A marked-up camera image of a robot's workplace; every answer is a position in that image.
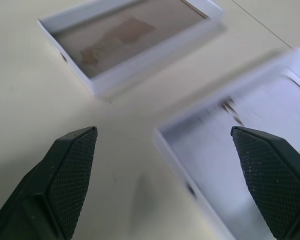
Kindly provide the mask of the white box base tray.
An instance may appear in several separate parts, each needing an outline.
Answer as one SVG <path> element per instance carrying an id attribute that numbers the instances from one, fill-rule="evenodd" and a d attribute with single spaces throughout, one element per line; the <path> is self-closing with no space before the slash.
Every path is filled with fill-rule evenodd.
<path id="1" fill-rule="evenodd" d="M 223 237 L 277 240 L 246 185 L 234 126 L 283 138 L 300 154 L 300 48 L 236 75 L 153 136 L 158 152 Z"/>

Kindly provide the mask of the white box lid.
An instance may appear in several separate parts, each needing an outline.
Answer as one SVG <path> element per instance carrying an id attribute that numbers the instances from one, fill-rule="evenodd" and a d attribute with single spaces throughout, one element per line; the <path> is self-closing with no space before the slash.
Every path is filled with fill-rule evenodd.
<path id="1" fill-rule="evenodd" d="M 213 0 L 92 0 L 38 20 L 89 93 L 108 98 L 219 26 Z"/>

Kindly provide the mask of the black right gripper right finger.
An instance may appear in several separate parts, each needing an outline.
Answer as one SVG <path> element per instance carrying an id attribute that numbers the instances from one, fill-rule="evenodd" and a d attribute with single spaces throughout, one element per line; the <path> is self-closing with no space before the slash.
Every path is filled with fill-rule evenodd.
<path id="1" fill-rule="evenodd" d="M 233 126 L 245 183 L 276 240 L 300 240 L 300 154 L 276 135 Z"/>

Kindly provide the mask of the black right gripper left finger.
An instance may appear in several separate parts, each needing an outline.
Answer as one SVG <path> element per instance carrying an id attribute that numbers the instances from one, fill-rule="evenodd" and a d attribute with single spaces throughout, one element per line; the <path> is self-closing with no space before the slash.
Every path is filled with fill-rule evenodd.
<path id="1" fill-rule="evenodd" d="M 71 240 L 88 192 L 98 130 L 56 139 L 0 209 L 0 240 Z"/>

